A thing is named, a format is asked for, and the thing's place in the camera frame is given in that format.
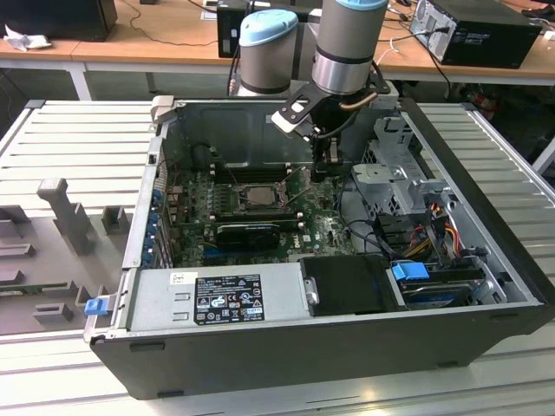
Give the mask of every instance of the yellow wire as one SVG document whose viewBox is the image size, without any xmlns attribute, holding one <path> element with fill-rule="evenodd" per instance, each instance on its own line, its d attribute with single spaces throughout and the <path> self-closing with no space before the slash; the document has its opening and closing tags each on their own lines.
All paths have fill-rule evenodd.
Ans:
<svg viewBox="0 0 555 416">
<path fill-rule="evenodd" d="M 213 247 L 214 249 L 217 249 L 218 246 L 216 244 L 212 244 L 212 243 L 208 243 L 206 241 L 199 241 L 199 243 L 201 244 L 205 244 L 205 245 L 210 245 L 211 247 Z"/>
<path fill-rule="evenodd" d="M 453 253 L 455 255 L 457 255 L 457 250 L 455 249 L 456 244 L 457 244 L 457 237 L 454 234 L 454 231 L 451 228 L 445 227 L 445 231 L 447 231 L 449 234 L 451 234 L 451 238 L 453 239 Z"/>
<path fill-rule="evenodd" d="M 409 252 L 404 253 L 405 257 L 411 257 L 414 254 L 417 254 L 419 251 L 424 250 L 426 247 L 428 247 L 430 244 L 430 239 L 427 238 L 426 240 L 424 240 L 423 243 L 420 243 L 419 245 L 417 245 L 416 247 L 414 247 L 412 250 L 410 250 Z"/>
</svg>

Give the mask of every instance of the table leg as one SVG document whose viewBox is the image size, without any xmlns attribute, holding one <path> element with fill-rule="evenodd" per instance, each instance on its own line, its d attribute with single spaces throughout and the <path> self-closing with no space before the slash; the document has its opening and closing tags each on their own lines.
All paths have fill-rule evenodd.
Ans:
<svg viewBox="0 0 555 416">
<path fill-rule="evenodd" d="M 156 84 L 154 83 L 154 74 L 152 72 L 146 72 L 147 76 L 147 87 L 150 94 L 156 94 L 158 90 L 156 89 Z"/>
<path fill-rule="evenodd" d="M 92 101 L 95 95 L 88 88 L 87 69 L 82 62 L 69 62 L 66 70 L 71 75 L 75 91 L 80 101 Z"/>
<path fill-rule="evenodd" d="M 532 167 L 539 174 L 545 172 L 545 169 L 555 160 L 555 137 L 547 145 L 545 150 L 538 156 Z"/>
</svg>

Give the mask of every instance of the green circuit board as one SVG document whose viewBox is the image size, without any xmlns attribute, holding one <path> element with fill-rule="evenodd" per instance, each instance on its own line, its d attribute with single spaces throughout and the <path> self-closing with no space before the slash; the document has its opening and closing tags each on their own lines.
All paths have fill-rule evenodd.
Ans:
<svg viewBox="0 0 555 416">
<path fill-rule="evenodd" d="M 352 243 L 334 209 L 340 191 L 332 179 L 311 183 L 301 168 L 273 184 L 220 184 L 207 173 L 189 173 L 171 200 L 170 222 L 177 241 L 174 267 L 289 263 L 306 256 L 352 254 Z M 299 212 L 301 218 L 282 219 Z M 276 219 L 252 219 L 260 214 Z M 279 224 L 279 246 L 264 251 L 219 250 L 218 228 L 242 223 L 242 216 L 254 224 Z"/>
</svg>

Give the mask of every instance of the wooden desk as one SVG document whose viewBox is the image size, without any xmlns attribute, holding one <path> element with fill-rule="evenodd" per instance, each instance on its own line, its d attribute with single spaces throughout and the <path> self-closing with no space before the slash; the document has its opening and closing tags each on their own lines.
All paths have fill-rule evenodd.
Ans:
<svg viewBox="0 0 555 416">
<path fill-rule="evenodd" d="M 0 59 L 71 61 L 71 53 L 79 41 L 50 41 L 52 48 L 31 49 L 23 52 L 12 48 L 7 42 L 0 42 Z"/>
<path fill-rule="evenodd" d="M 155 5 L 139 4 L 139 0 L 115 0 L 115 4 L 118 21 L 108 40 L 81 42 L 72 53 L 73 60 L 195 65 L 229 65 L 231 62 L 218 58 L 216 22 L 200 20 L 202 10 L 186 0 L 161 0 Z M 134 20 L 134 26 L 152 38 L 205 46 L 174 46 L 151 41 L 131 27 L 131 19 L 139 14 L 128 4 L 142 13 Z"/>
<path fill-rule="evenodd" d="M 81 100 L 93 98 L 85 76 L 88 71 L 227 74 L 231 60 L 218 58 L 216 22 L 200 20 L 201 9 L 186 0 L 160 0 L 155 5 L 141 5 L 139 0 L 115 0 L 115 4 L 118 22 L 106 42 L 54 41 L 52 49 L 27 53 L 0 42 L 0 68 L 67 70 Z M 408 8 L 398 4 L 395 7 L 409 13 Z M 398 19 L 390 12 L 387 16 Z M 207 45 L 174 46 L 153 42 L 130 26 L 134 17 L 134 26 L 154 39 Z M 388 40 L 407 34 L 399 23 L 385 22 L 380 38 Z M 428 52 L 416 39 L 399 41 L 395 46 L 400 53 L 391 52 L 381 62 L 386 78 L 443 81 Z M 388 48 L 388 42 L 378 43 L 376 59 Z M 453 82 L 552 86 L 555 84 L 555 42 L 540 37 L 520 69 L 442 66 L 442 70 Z"/>
</svg>

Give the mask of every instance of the power supply label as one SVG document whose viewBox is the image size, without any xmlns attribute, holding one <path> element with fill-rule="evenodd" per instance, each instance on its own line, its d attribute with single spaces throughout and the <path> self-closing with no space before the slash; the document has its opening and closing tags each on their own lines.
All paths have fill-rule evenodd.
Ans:
<svg viewBox="0 0 555 416">
<path fill-rule="evenodd" d="M 264 320 L 260 275 L 198 277 L 194 286 L 197 325 Z"/>
</svg>

